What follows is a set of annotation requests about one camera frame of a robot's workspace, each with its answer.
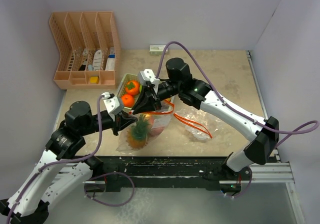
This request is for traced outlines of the toy pineapple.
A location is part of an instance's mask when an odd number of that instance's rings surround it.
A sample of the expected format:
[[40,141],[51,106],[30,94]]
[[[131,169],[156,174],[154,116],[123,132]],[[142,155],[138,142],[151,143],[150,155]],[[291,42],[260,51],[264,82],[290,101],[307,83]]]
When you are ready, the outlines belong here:
[[148,142],[150,127],[149,119],[141,114],[138,121],[127,132],[128,145],[134,150],[143,148]]

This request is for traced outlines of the clear zip bag orange zipper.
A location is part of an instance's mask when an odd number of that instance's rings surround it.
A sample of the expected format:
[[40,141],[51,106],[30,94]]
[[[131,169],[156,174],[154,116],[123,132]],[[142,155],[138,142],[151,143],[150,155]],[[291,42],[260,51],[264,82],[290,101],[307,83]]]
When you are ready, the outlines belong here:
[[161,109],[155,112],[137,114],[137,122],[126,127],[118,141],[117,151],[128,153],[144,148],[159,136],[168,126],[174,112],[169,98],[161,102]]

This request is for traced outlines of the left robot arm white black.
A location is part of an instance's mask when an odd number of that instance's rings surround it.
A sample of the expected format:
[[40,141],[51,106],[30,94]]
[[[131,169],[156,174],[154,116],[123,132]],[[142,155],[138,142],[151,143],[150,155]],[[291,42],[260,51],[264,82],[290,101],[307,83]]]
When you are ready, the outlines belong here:
[[34,170],[9,199],[1,200],[0,213],[8,224],[43,224],[52,209],[74,188],[103,175],[103,162],[95,152],[76,158],[85,135],[111,129],[114,135],[138,119],[123,111],[117,97],[105,98],[105,111],[93,115],[90,105],[77,101],[52,133]]

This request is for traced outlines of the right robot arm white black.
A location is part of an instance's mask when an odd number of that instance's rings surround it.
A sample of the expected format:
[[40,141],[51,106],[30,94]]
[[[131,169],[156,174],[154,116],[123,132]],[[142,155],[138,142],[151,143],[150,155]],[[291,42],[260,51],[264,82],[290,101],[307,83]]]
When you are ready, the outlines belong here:
[[254,115],[229,100],[219,97],[208,83],[193,78],[190,67],[181,58],[166,62],[167,79],[156,78],[151,69],[140,71],[138,79],[141,94],[133,106],[133,114],[154,112],[161,102],[177,95],[188,105],[216,116],[240,132],[249,144],[231,153],[226,159],[222,174],[228,180],[235,179],[240,171],[251,165],[264,165],[279,141],[279,121],[274,117],[264,119]]

